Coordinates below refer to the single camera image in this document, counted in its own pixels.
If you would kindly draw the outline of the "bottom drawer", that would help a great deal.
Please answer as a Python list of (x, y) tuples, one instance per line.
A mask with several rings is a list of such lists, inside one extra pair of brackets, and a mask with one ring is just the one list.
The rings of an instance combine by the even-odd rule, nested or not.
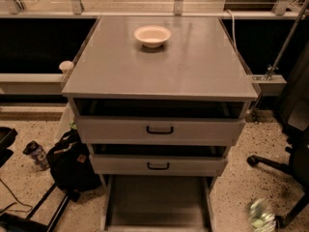
[(203, 177), (112, 176), (100, 232), (215, 232)]

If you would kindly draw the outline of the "middle drawer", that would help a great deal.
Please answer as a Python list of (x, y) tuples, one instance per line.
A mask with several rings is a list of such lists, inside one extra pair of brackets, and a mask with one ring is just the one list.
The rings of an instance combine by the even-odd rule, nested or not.
[(156, 176), (220, 176), (224, 158), (162, 157), (135, 155), (90, 155), (98, 174)]

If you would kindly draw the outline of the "black backpack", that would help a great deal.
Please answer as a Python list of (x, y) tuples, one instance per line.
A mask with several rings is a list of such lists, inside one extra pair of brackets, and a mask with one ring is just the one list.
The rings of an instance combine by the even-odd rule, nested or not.
[(65, 132), (48, 151), (50, 173), (61, 190), (88, 191), (101, 185), (89, 159), (90, 153), (77, 130)]

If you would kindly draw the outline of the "white bowl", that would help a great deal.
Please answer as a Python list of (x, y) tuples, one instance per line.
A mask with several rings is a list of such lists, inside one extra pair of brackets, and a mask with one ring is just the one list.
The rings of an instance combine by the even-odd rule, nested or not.
[(134, 37), (145, 47), (157, 48), (170, 39), (171, 32), (163, 26), (147, 25), (137, 28), (134, 31)]

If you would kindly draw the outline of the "grey drawer cabinet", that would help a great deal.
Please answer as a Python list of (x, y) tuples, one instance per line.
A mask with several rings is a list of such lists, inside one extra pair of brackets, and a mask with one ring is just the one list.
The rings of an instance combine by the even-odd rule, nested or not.
[[(169, 29), (170, 39), (143, 46), (134, 31), (147, 25)], [(259, 96), (222, 22), (183, 16), (100, 18), (62, 93), (75, 123), (80, 116), (244, 120)], [(224, 159), (234, 146), (84, 144), (90, 155)]]

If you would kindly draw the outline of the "dark water bottle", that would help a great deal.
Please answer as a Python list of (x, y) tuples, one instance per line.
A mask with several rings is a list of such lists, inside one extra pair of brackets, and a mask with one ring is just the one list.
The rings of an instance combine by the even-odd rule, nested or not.
[(29, 142), (23, 150), (23, 154), (29, 156), (40, 170), (49, 168), (46, 152), (36, 141)]

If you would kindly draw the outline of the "small white cup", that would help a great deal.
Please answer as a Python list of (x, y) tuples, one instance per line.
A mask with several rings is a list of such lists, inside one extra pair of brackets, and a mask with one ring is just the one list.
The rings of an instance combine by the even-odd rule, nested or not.
[(72, 61), (63, 61), (59, 65), (59, 69), (62, 72), (62, 74), (68, 73), (73, 69), (73, 62)]

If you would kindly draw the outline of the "green soda can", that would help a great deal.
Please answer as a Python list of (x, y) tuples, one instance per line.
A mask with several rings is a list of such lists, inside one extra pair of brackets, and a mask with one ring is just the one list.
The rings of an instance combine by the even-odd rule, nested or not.
[(249, 205), (248, 221), (253, 232), (275, 231), (275, 215), (264, 198), (257, 199)]

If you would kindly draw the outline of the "metal diagonal rod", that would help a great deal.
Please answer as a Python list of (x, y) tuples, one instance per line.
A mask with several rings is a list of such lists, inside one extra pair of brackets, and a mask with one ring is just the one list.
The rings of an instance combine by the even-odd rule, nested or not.
[(281, 47), (281, 49), (280, 49), (280, 51), (279, 51), (275, 61), (274, 61), (274, 63), (267, 68), (267, 72), (263, 76), (263, 80), (265, 80), (265, 81), (271, 80), (273, 74), (278, 69), (279, 62), (280, 62), (281, 58), (283, 57), (283, 54), (285, 53), (285, 51), (286, 51), (286, 49), (287, 49), (287, 47), (288, 47), (288, 45), (289, 45), (289, 43), (290, 43), (294, 33), (295, 33), (295, 30), (296, 30), (300, 20), (304, 16), (305, 11), (307, 10), (308, 5), (309, 5), (309, 0), (305, 0), (305, 2), (303, 3), (303, 6), (302, 6), (299, 14), (297, 15), (297, 17), (295, 19), (295, 22), (294, 22), (294, 24), (293, 24), (293, 26), (292, 26), (292, 28), (291, 28), (291, 30), (290, 30), (286, 40), (284, 41), (284, 43), (283, 43), (283, 45), (282, 45), (282, 47)]

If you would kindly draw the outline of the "drawer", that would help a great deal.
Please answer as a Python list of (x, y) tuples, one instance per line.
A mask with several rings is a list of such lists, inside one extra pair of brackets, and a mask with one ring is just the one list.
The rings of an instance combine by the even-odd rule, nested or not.
[(112, 176), (100, 232), (215, 232), (203, 177)]
[(132, 145), (235, 145), (243, 119), (76, 118), (84, 143)]
[(90, 155), (98, 174), (156, 176), (220, 176), (224, 158), (162, 157), (135, 155)]

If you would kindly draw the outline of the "black office chair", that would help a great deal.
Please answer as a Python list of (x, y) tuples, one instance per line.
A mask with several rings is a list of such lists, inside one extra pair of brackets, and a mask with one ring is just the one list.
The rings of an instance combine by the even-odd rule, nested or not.
[(250, 166), (263, 163), (273, 169), (292, 176), (302, 187), (303, 196), (284, 216), (271, 215), (271, 224), (276, 229), (286, 228), (309, 204), (309, 45), (307, 44), (295, 62), (288, 84), (277, 102), (279, 118), (285, 122), (284, 133), (290, 146), (288, 164), (279, 163), (257, 155), (247, 158)]

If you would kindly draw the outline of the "top drawer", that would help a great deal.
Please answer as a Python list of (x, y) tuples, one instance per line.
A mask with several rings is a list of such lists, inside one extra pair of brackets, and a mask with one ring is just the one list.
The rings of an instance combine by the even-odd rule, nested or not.
[(243, 119), (76, 118), (84, 143), (132, 145), (235, 145)]

